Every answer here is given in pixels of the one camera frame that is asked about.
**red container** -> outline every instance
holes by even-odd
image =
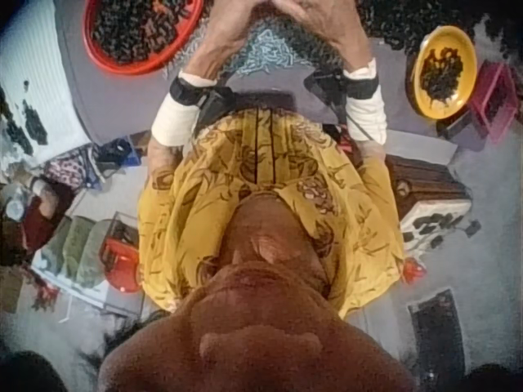
[[[160,53],[152,53],[149,59],[136,63],[121,65],[107,56],[92,40],[92,26],[96,18],[98,0],[87,0],[83,15],[83,43],[91,60],[104,71],[120,75],[142,75],[153,72],[164,66],[187,42],[202,15],[203,0],[187,0],[186,10],[190,12],[189,19],[180,18],[176,25],[178,37]]]
[[[483,63],[469,105],[490,139],[498,143],[510,127],[519,105],[508,65]]]

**red bowl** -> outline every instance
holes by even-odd
[[[83,43],[87,48],[87,54],[96,65],[104,71],[120,75],[143,75],[165,65],[187,42],[203,10],[203,0],[187,0],[186,10],[190,11],[190,17],[189,19],[180,18],[176,25],[178,37],[170,45],[160,53],[151,53],[147,60],[121,65],[107,56],[91,38],[97,5],[98,0],[87,0],[85,14],[83,15]]]

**cloth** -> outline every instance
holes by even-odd
[[[343,71],[352,80],[374,79],[378,75],[376,59],[369,66],[353,72]],[[382,98],[382,87],[378,86],[374,95],[367,100],[346,99],[347,128],[349,135],[356,141],[366,141],[369,138],[359,129],[362,127],[375,141],[384,145],[387,141],[387,116]]]
[[[385,164],[356,170],[319,124],[283,110],[248,109],[218,121],[172,171],[158,169],[138,206],[140,272],[162,308],[201,282],[200,263],[218,256],[239,203],[271,191],[311,237],[345,315],[400,278],[403,243]]]
[[[204,79],[183,71],[180,72],[178,77],[195,87],[214,87],[217,85],[216,80]],[[169,92],[156,114],[151,132],[162,145],[170,147],[185,145],[190,140],[196,126],[199,112],[200,107],[182,105],[176,102]]]

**black strap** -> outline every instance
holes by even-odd
[[[379,86],[379,78],[353,80],[343,77],[346,96],[355,100],[369,100]]]
[[[209,88],[195,87],[186,80],[176,77],[169,89],[171,97],[181,105],[201,105],[208,96]]]

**person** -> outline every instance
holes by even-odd
[[[183,156],[258,7],[304,24],[343,59],[357,169],[320,125],[260,107],[218,119]],[[343,321],[400,277],[386,128],[354,0],[215,0],[154,120],[138,207],[142,285],[169,315],[111,345],[99,390],[413,390]]]

